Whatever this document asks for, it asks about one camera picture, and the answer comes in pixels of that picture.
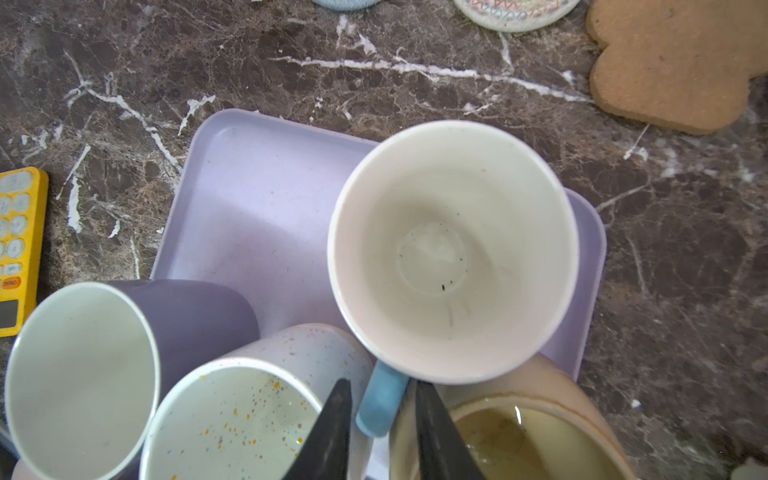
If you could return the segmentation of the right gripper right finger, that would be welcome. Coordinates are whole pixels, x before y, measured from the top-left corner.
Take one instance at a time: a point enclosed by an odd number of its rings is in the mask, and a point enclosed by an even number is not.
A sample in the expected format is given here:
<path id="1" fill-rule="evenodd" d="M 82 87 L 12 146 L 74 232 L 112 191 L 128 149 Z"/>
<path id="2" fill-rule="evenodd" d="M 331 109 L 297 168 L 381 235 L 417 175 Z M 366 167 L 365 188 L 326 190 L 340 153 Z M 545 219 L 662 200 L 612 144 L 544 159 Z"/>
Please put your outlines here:
<path id="1" fill-rule="evenodd" d="M 424 480 L 485 480 L 435 386 L 419 380 L 415 393 L 419 473 Z"/>

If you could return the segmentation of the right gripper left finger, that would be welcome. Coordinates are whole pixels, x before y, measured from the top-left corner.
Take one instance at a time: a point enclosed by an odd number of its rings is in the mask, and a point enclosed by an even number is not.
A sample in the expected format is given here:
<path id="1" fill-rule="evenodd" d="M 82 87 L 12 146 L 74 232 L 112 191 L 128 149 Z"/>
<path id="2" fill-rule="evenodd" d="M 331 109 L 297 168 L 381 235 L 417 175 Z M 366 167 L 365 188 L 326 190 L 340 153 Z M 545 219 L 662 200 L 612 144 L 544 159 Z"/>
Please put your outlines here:
<path id="1" fill-rule="evenodd" d="M 339 379 L 284 480 L 347 478 L 352 406 L 351 382 Z"/>

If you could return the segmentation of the light blue mug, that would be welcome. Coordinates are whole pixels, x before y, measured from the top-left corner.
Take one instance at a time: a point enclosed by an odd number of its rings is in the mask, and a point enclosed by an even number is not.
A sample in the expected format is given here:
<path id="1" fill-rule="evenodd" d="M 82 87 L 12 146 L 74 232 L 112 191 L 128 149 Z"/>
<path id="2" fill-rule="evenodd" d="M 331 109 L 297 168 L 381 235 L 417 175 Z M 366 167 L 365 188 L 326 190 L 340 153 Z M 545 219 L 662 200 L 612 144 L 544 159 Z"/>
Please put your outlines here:
<path id="1" fill-rule="evenodd" d="M 375 147 L 343 186 L 328 271 L 377 363 L 356 414 L 380 438 L 410 380 L 473 384 L 537 353 L 560 326 L 580 252 L 565 189 L 501 129 L 420 124 Z"/>

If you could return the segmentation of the lavender mug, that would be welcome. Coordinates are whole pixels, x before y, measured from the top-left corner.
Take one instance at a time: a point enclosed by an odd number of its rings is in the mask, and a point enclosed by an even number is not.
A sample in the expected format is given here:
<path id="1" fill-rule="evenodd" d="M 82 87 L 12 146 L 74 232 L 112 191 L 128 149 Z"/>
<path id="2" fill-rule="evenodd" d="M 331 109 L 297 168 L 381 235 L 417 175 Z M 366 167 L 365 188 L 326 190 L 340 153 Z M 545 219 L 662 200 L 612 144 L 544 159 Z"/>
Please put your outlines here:
<path id="1" fill-rule="evenodd" d="M 15 447 L 42 479 L 116 478 L 137 461 L 168 391 L 258 336 L 252 307 L 226 286 L 66 286 L 35 308 L 11 350 L 4 404 Z"/>

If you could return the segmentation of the multicolour woven round coaster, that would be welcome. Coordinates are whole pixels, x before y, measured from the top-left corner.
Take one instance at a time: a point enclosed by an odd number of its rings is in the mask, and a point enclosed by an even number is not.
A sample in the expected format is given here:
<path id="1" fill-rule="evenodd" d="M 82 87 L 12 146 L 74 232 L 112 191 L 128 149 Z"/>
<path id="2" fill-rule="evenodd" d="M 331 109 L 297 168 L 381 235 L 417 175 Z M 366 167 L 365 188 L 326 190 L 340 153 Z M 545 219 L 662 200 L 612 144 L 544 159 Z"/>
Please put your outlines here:
<path id="1" fill-rule="evenodd" d="M 546 27 L 570 13 L 579 0 L 454 0 L 469 20 L 489 30 L 523 33 Z"/>

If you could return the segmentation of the blue-grey woven coaster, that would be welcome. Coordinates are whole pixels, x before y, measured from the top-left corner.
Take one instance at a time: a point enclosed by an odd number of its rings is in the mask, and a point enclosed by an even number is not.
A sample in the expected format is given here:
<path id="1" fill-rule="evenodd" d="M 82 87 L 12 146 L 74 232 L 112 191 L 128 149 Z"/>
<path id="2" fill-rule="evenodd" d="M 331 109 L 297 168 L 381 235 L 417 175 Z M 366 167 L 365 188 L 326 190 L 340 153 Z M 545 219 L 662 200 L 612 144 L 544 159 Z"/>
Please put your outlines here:
<path id="1" fill-rule="evenodd" d="M 370 8 L 381 0 L 313 0 L 323 8 L 337 12 L 352 12 Z"/>

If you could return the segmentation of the cork paw-shaped coaster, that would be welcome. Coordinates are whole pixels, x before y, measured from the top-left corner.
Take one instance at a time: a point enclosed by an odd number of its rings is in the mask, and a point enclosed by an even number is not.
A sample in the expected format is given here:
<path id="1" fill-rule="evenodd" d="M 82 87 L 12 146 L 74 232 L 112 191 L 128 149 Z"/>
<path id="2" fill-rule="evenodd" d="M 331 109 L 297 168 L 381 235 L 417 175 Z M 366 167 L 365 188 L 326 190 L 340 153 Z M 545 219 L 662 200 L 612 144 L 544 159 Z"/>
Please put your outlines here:
<path id="1" fill-rule="evenodd" d="M 767 72 L 764 1 L 594 1 L 586 27 L 601 50 L 596 104 L 687 134 L 737 120 Z"/>

